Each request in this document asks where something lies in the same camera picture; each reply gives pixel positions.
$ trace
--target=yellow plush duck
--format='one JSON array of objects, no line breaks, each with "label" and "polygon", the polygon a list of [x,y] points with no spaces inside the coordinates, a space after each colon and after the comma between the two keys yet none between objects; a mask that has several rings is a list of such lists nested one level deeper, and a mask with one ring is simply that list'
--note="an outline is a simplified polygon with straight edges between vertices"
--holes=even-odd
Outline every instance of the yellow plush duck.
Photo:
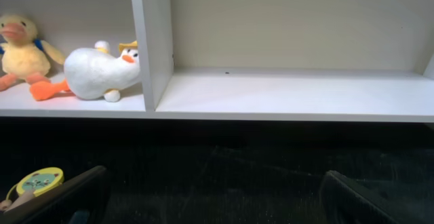
[{"label": "yellow plush duck", "polygon": [[21,16],[3,16],[0,18],[0,34],[7,43],[0,44],[3,71],[0,77],[0,91],[8,89],[17,79],[32,84],[49,81],[45,77],[50,69],[50,62],[44,52],[59,64],[64,64],[65,57],[48,42],[37,38],[35,23]]}]

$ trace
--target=duck beak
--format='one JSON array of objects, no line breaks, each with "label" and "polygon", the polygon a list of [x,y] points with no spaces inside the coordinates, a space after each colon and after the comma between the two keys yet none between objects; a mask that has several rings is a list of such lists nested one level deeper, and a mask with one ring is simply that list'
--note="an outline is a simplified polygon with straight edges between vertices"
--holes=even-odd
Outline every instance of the duck beak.
[{"label": "duck beak", "polygon": [[26,36],[26,30],[21,24],[10,23],[1,29],[1,34],[6,38],[19,40]]},{"label": "duck beak", "polygon": [[134,59],[131,56],[123,55],[122,59],[127,61],[127,62],[134,63]]}]

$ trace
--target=white shelf surface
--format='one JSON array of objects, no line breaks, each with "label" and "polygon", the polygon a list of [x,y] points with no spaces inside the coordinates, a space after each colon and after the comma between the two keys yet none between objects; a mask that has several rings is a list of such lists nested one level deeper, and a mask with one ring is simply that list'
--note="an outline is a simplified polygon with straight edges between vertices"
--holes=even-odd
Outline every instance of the white shelf surface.
[{"label": "white shelf surface", "polygon": [[[63,75],[51,78],[60,82]],[[142,87],[137,84],[121,92],[119,102],[81,100],[73,94],[61,94],[45,101],[35,101],[27,83],[19,83],[0,92],[0,115],[8,116],[65,116],[65,117],[135,117],[133,112],[144,112]]]},{"label": "white shelf surface", "polygon": [[434,122],[434,80],[403,71],[179,69],[157,107],[163,112],[201,119]]}]

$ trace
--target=blue backpack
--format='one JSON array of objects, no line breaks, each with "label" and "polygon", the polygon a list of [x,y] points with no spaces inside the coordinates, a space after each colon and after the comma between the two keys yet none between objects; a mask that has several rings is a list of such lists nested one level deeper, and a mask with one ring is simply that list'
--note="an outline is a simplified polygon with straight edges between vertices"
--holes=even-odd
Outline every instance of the blue backpack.
[{"label": "blue backpack", "polygon": [[[33,43],[35,44],[35,46],[39,49],[39,50],[41,50],[42,52],[43,52],[43,46],[42,46],[42,43],[41,43],[41,40],[40,39],[35,39],[34,41],[33,41]],[[0,54],[4,54],[5,53],[5,50],[3,50],[3,48],[1,48],[1,46],[0,46]]]}]

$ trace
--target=dark background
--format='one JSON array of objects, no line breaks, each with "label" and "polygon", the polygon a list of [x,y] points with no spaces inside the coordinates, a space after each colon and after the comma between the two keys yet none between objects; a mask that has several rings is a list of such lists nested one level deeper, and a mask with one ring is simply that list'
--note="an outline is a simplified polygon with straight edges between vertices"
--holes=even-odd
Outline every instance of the dark background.
[{"label": "dark background", "polygon": [[103,165],[104,223],[327,223],[318,190],[328,170],[434,223],[434,131],[424,124],[2,117],[0,126],[0,196],[40,168],[59,167],[67,181]]}]

